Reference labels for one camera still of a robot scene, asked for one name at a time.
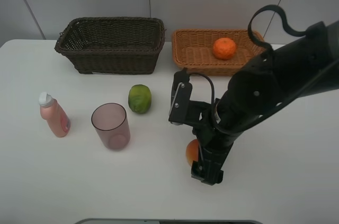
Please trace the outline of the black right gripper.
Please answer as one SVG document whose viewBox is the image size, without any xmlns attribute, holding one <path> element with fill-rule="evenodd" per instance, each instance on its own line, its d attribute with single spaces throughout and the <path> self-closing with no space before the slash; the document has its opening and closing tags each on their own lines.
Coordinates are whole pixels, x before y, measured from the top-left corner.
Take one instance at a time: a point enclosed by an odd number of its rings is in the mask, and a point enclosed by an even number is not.
<svg viewBox="0 0 339 224">
<path fill-rule="evenodd" d="M 220 184 L 224 171 L 222 166 L 228 156 L 228 147 L 238 138 L 238 134 L 228 135 L 220 132 L 213 125 L 211 104 L 190 101 L 192 84 L 180 83 L 171 89 L 171 107 L 169 122 L 176 126 L 192 127 L 192 133 L 202 143 L 198 145 L 198 161 L 193 161 L 191 177 L 208 185 Z"/>
</svg>

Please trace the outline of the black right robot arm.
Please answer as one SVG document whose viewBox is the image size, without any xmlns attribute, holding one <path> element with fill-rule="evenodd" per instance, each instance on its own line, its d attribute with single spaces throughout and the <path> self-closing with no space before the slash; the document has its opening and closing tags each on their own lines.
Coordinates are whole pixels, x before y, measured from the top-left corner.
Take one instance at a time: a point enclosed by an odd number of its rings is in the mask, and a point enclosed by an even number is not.
<svg viewBox="0 0 339 224">
<path fill-rule="evenodd" d="M 223 179 L 234 141 L 295 99 L 338 89 L 338 23 L 310 26 L 301 38 L 252 58 L 210 103 L 190 99 L 191 73 L 174 74 L 169 121 L 186 124 L 198 140 L 191 176 L 209 185 Z"/>
</svg>

